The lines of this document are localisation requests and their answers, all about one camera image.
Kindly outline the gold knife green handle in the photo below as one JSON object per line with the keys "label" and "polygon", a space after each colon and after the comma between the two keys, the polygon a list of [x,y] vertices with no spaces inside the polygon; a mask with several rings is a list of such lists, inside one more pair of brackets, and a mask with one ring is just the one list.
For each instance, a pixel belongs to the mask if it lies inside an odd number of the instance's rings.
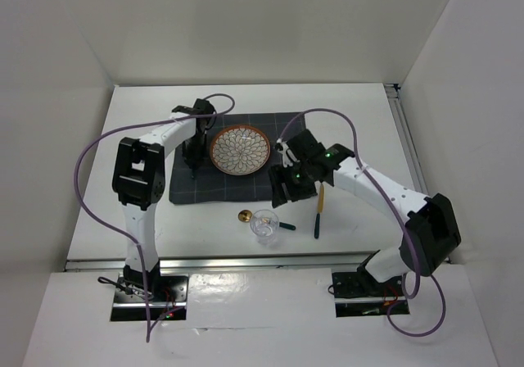
{"label": "gold knife green handle", "polygon": [[317,213],[316,213],[315,223],[314,223],[314,238],[315,239],[319,239],[319,235],[320,235],[321,217],[322,217],[323,205],[324,205],[324,195],[325,195],[325,187],[324,187],[324,184],[321,183],[319,185]]}

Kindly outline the dark grey checked napkin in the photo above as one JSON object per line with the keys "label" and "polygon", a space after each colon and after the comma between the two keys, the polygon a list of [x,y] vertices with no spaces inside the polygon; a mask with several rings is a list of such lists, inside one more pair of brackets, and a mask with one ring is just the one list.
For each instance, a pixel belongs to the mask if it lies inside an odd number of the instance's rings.
{"label": "dark grey checked napkin", "polygon": [[[208,131],[207,142],[221,130],[233,125],[251,125],[261,130],[275,144],[283,130],[291,138],[306,128],[305,117],[288,125],[295,112],[232,114],[220,116]],[[191,170],[184,163],[182,149],[174,153],[172,175],[169,182],[169,201],[175,205],[204,202],[262,202],[272,198],[269,168],[280,163],[277,152],[272,151],[268,162],[254,174],[234,176],[218,170],[207,157],[192,179]]]}

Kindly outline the floral patterned ceramic plate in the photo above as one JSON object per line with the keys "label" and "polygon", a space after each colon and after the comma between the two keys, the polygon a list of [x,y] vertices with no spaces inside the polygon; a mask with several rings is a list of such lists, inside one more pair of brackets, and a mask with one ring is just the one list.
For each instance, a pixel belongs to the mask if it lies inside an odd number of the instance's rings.
{"label": "floral patterned ceramic plate", "polygon": [[254,174],[268,162],[270,141],[250,125],[233,125],[219,131],[210,143],[210,160],[225,174]]}

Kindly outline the clear drinking glass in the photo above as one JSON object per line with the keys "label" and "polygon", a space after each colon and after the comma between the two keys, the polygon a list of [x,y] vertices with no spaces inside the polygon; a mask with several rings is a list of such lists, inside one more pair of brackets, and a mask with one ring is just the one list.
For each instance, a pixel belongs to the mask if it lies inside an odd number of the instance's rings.
{"label": "clear drinking glass", "polygon": [[278,216],[270,210],[255,211],[249,221],[256,241],[265,247],[272,246],[277,241],[279,225]]}

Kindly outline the gold spoon green handle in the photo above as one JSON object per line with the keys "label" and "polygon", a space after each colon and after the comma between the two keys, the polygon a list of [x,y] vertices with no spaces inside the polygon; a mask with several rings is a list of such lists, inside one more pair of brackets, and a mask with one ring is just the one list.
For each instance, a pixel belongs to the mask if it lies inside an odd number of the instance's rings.
{"label": "gold spoon green handle", "polygon": [[[241,222],[249,223],[250,220],[251,220],[252,215],[253,215],[253,213],[251,211],[249,211],[249,210],[242,210],[242,211],[240,211],[238,213],[237,218]],[[288,223],[280,223],[279,227],[282,228],[282,229],[287,229],[287,230],[291,230],[291,231],[295,231],[296,230],[296,226],[295,225],[288,224]]]}

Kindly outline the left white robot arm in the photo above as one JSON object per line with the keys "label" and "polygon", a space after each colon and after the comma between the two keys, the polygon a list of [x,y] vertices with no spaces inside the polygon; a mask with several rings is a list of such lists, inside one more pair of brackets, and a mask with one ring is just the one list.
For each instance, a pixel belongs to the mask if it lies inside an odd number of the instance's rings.
{"label": "left white robot arm", "polygon": [[165,187],[165,159],[177,148],[182,151],[193,176],[207,158],[207,130],[214,124],[216,110],[207,98],[198,98],[192,107],[177,106],[170,122],[140,138],[120,140],[112,188],[122,204],[125,230],[142,248],[128,243],[124,281],[144,301],[161,291],[160,259],[156,250],[156,206]]}

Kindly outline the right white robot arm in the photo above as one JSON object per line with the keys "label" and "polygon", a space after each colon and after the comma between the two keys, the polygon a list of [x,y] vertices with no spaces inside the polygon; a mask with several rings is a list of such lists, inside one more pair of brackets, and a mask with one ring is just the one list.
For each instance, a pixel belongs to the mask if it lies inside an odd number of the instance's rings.
{"label": "right white robot arm", "polygon": [[377,294],[387,281],[413,272],[433,275],[461,243],[450,200],[406,188],[358,159],[338,143],[325,147],[305,129],[290,140],[277,140],[281,157],[269,169],[272,205],[279,207],[316,196],[318,183],[351,193],[400,226],[401,242],[374,252],[358,268],[357,284]]}

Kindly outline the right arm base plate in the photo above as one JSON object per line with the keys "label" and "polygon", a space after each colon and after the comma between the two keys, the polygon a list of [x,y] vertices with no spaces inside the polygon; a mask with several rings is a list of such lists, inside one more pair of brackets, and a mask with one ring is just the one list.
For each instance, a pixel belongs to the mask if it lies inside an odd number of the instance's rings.
{"label": "right arm base plate", "polygon": [[334,298],[337,318],[409,315],[409,304],[401,288],[401,277],[378,283],[362,270],[332,273],[327,292]]}

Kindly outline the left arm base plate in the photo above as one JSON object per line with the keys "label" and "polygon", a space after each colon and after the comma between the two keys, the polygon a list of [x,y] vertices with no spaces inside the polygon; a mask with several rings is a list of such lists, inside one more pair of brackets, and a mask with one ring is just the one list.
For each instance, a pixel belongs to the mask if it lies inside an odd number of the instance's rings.
{"label": "left arm base plate", "polygon": [[146,299],[149,301],[152,322],[186,319],[189,283],[187,275],[161,277],[156,288],[148,293],[139,286],[126,283],[121,274],[117,280],[100,276],[97,281],[114,288],[111,322],[146,321]]}

